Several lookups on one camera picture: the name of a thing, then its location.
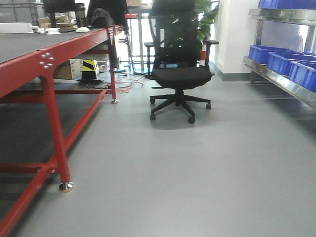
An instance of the desk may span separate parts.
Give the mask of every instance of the desk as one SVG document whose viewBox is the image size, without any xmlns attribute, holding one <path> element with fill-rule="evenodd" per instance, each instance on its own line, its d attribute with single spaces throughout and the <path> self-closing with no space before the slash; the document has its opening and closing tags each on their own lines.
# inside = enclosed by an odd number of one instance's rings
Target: desk
<svg viewBox="0 0 316 237">
<path fill-rule="evenodd" d="M 0 172 L 35 174 L 26 190 L 0 222 L 0 237 L 9 234 L 49 174 L 58 173 L 60 175 L 59 189 L 61 191 L 72 190 L 73 183 L 70 181 L 66 151 L 88 122 L 105 94 L 111 93 L 113 99 L 116 99 L 115 76 L 113 69 L 110 68 L 112 83 L 110 90 L 55 91 L 54 69 L 76 55 L 89 52 L 90 49 L 109 38 L 111 42 L 114 42 L 113 37 L 118 30 L 119 28 L 114 26 L 88 33 L 71 32 L 50 36 L 41 34 L 0 35 L 0 102 L 45 103 L 54 145 L 54 155 L 46 163 L 1 163 L 0 160 Z M 108 52 L 102 50 L 93 53 Z M 41 91 L 17 90 L 36 77 L 40 78 Z M 56 93 L 98 94 L 66 138 L 62 134 Z"/>
</svg>

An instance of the black bag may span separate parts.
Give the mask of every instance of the black bag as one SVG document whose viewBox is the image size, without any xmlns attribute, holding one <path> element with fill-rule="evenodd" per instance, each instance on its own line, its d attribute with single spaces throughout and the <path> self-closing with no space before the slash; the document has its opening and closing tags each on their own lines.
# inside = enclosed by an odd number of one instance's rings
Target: black bag
<svg viewBox="0 0 316 237">
<path fill-rule="evenodd" d="M 107 28 L 114 25 L 114 21 L 110 13 L 102 8 L 97 8 L 93 11 L 91 26 L 93 28 Z"/>
</svg>

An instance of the white box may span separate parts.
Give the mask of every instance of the white box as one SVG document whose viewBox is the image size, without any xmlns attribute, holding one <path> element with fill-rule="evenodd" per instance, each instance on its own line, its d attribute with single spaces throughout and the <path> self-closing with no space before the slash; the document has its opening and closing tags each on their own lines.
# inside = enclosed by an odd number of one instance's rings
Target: white box
<svg viewBox="0 0 316 237">
<path fill-rule="evenodd" d="M 32 33 L 32 24 L 27 22 L 0 23 L 0 34 Z"/>
</svg>

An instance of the white mouse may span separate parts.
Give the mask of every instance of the white mouse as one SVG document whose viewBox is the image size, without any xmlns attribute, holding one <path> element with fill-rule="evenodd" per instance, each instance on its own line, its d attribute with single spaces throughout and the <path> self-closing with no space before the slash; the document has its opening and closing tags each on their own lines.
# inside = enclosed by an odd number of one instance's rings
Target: white mouse
<svg viewBox="0 0 316 237">
<path fill-rule="evenodd" d="M 89 31 L 90 31 L 89 28 L 85 26 L 80 27 L 76 30 L 76 32 L 89 32 Z"/>
</svg>

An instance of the red table frame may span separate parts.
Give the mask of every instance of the red table frame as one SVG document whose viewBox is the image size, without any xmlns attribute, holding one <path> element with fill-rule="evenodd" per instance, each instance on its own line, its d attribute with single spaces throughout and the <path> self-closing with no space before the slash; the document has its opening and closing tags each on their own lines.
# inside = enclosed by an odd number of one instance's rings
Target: red table frame
<svg viewBox="0 0 316 237">
<path fill-rule="evenodd" d="M 108 54 L 109 52 L 106 50 L 94 50 L 93 52 L 89 52 L 89 50 L 108 38 L 113 43 L 112 47 L 115 47 L 114 35 L 119 32 L 119 26 L 99 29 L 0 63 L 0 103 L 45 103 L 54 144 L 54 155 L 46 163 L 0 162 L 0 172 L 2 173 L 35 173 L 28 187 L 0 222 L 0 237 L 5 237 L 10 233 L 49 174 L 58 173 L 60 175 L 62 183 L 60 188 L 68 185 L 68 188 L 63 190 L 64 192 L 72 189 L 66 151 L 93 115 L 105 94 L 112 94 L 113 102 L 116 101 L 115 74 L 110 63 L 111 89 L 55 91 L 54 69 L 57 65 L 82 53 Z M 40 93 L 16 90 L 36 77 L 39 77 L 41 81 L 42 91 Z M 56 93 L 98 94 L 66 138 L 62 133 Z"/>
</svg>

